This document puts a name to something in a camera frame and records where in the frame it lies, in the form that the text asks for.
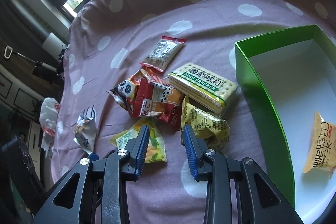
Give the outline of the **white snack packet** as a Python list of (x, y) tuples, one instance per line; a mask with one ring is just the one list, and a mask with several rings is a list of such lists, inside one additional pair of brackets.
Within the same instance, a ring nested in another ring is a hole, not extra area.
[(74, 141), (88, 155), (94, 152), (97, 136), (96, 110), (94, 105), (79, 114), (74, 133)]

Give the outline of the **yellow green snack packet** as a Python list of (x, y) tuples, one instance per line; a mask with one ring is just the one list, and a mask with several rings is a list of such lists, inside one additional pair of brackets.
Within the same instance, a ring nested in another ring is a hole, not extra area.
[(124, 130), (118, 134), (113, 135), (109, 142), (115, 145), (118, 149), (126, 147), (130, 139), (138, 137), (141, 126), (146, 125), (149, 127), (149, 144), (145, 162), (167, 162), (165, 143), (159, 129), (151, 118), (141, 118), (128, 130)]

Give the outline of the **orange rice cracker packet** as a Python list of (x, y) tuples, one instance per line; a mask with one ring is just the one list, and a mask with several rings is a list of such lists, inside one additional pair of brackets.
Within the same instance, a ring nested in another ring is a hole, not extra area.
[(310, 150), (303, 173), (313, 169), (323, 170), (333, 176), (335, 172), (335, 124), (314, 113)]

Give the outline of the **soda cracker pack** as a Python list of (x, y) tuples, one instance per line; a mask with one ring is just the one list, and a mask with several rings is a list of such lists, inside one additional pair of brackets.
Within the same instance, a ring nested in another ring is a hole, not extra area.
[(193, 63), (187, 63), (167, 75), (169, 84), (216, 115), (223, 117), (239, 85)]

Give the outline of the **red panda snack packet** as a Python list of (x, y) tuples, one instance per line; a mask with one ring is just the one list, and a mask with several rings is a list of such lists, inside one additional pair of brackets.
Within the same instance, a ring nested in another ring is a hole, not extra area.
[(114, 100), (125, 109), (132, 118), (137, 117), (134, 114), (134, 104), (142, 79), (146, 79), (150, 83), (159, 83), (159, 85), (166, 87), (169, 86), (169, 84), (161, 79), (151, 68), (143, 68), (108, 91)]

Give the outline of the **red-edged silver snack packet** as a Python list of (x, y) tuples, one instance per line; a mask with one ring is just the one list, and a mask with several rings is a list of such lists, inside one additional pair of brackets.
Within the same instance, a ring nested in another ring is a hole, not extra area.
[(140, 65), (163, 73), (185, 42), (186, 39), (162, 36)]

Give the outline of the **orange panda snack packet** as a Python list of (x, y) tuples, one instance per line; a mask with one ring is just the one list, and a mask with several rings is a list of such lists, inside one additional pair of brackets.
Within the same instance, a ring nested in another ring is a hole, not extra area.
[(135, 97), (134, 115), (155, 117), (180, 130), (183, 98), (184, 95), (171, 86), (142, 79)]

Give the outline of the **white plastic bag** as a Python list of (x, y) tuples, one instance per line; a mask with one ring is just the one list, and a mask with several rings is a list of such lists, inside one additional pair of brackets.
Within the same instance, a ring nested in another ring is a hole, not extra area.
[(59, 102), (50, 97), (45, 98), (41, 105), (39, 117), (39, 123), (43, 130), (41, 148), (45, 151), (46, 159), (52, 157), (59, 109)]

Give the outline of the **green white cardboard box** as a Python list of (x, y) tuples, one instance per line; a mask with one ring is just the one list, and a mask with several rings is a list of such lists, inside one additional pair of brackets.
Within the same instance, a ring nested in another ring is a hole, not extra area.
[(241, 40), (235, 58), (268, 176), (304, 223), (335, 223), (335, 174), (303, 171), (315, 112), (335, 122), (335, 44), (300, 26)]

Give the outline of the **pink polka dot cloth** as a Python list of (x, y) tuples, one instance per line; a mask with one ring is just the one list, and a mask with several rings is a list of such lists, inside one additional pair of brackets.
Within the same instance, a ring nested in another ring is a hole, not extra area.
[(114, 134), (133, 124), (108, 90), (139, 69), (161, 36), (187, 40), (169, 71), (192, 62), (233, 80), (236, 41), (309, 24), (335, 34), (335, 0), (90, 1), (70, 27), (52, 179), (60, 179), (84, 157), (74, 140), (79, 114), (95, 117), (99, 156), (113, 148), (109, 140)]

